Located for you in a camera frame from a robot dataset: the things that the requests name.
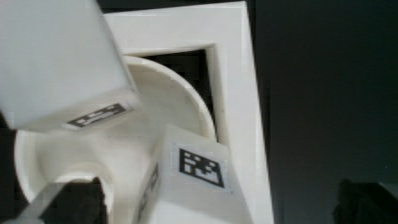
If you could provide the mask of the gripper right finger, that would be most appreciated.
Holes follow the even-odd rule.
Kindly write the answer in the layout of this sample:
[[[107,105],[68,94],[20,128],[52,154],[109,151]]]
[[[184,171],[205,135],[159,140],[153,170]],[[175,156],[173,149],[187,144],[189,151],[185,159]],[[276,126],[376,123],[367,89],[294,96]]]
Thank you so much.
[[[398,224],[398,198],[379,183],[342,181],[335,224]]]

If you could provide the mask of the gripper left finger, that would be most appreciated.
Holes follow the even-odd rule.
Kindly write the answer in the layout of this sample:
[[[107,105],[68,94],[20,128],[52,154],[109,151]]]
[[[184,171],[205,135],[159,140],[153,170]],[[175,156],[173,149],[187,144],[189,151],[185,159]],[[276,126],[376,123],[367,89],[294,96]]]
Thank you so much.
[[[100,179],[50,183],[22,214],[22,224],[109,224]]]

